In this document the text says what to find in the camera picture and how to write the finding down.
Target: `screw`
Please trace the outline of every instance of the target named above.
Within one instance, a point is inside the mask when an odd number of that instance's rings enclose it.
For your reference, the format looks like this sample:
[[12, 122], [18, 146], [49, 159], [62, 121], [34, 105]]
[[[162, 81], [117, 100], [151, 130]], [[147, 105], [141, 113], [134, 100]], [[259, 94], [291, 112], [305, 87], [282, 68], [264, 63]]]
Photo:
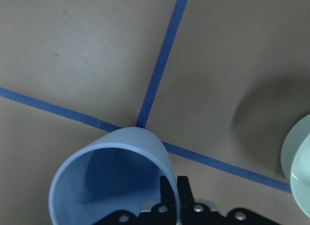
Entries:
[[198, 213], [203, 212], [203, 210], [204, 210], [202, 204], [195, 204], [193, 209], [194, 209], [195, 212], [198, 212]]
[[129, 221], [129, 216], [128, 214], [123, 214], [121, 217], [119, 217], [118, 221], [120, 223], [126, 223]]
[[168, 211], [168, 208], [166, 205], [161, 205], [160, 207], [158, 207], [158, 212], [159, 213], [166, 213]]
[[234, 217], [239, 220], [239, 221], [243, 221], [247, 219], [246, 214], [244, 214], [242, 211], [238, 211], [234, 214]]

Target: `cup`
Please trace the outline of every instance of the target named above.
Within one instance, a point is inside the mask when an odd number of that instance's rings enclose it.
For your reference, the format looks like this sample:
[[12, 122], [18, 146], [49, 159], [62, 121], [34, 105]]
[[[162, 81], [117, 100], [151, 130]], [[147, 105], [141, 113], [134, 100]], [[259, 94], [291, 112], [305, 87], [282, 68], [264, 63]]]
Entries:
[[136, 216], [160, 199], [160, 176], [180, 202], [168, 153], [153, 133], [129, 127], [111, 132], [69, 157], [58, 169], [48, 205], [54, 225], [92, 225], [116, 210]]
[[287, 134], [281, 149], [281, 165], [295, 201], [310, 217], [310, 115]]

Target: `blue tape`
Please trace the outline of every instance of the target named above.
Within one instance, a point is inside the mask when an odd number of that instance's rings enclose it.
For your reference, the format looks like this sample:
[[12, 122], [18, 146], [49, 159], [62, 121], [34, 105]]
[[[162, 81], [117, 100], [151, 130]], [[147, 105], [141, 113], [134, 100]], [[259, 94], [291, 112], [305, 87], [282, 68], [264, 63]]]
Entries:
[[50, 113], [53, 113], [55, 115], [60, 115], [63, 117], [66, 117], [68, 119], [72, 119], [75, 121], [79, 121], [82, 122], [84, 124], [87, 124], [89, 126], [92, 127], [96, 127], [99, 128], [101, 130], [107, 131], [107, 132], [113, 132], [115, 130], [120, 129], [121, 127], [119, 126], [115, 126], [113, 124], [101, 121], [99, 119], [96, 119], [94, 117], [88, 116], [88, 115], [84, 115], [81, 113], [78, 113], [76, 111], [73, 110], [69, 110], [57, 105], [53, 105], [47, 102], [43, 102], [41, 100], [38, 99], [34, 99], [28, 96], [25, 96], [23, 94], [20, 93], [16, 93], [4, 88], [0, 88], [0, 96], [13, 100], [15, 102], [19, 102], [25, 105], [29, 105], [35, 108], [38, 108], [40, 110], [44, 110]]
[[153, 75], [138, 116], [136, 124], [137, 127], [145, 128], [187, 1], [188, 0], [176, 1], [166, 35], [157, 58]]
[[290, 185], [282, 181], [269, 178], [269, 177], [266, 177], [258, 173], [254, 173], [244, 168], [239, 168], [237, 166], [195, 153], [193, 151], [189, 151], [187, 149], [183, 149], [181, 147], [178, 147], [178, 146], [175, 146], [169, 143], [163, 142], [163, 144], [165, 145], [167, 151], [172, 154], [190, 159], [192, 161], [201, 163], [203, 165], [207, 165], [207, 166], [222, 170], [224, 172], [234, 174], [236, 176], [239, 176], [239, 177], [287, 192], [287, 193], [292, 193]]

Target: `table surface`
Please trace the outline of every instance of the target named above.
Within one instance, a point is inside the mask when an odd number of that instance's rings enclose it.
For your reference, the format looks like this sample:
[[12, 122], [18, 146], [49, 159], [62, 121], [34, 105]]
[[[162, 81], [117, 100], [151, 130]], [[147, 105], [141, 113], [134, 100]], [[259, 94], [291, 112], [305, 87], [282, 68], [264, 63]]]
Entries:
[[[51, 224], [61, 163], [136, 125], [176, 2], [0, 0], [1, 225]], [[187, 2], [146, 129], [223, 215], [310, 222], [279, 159], [310, 112], [309, 3]]]

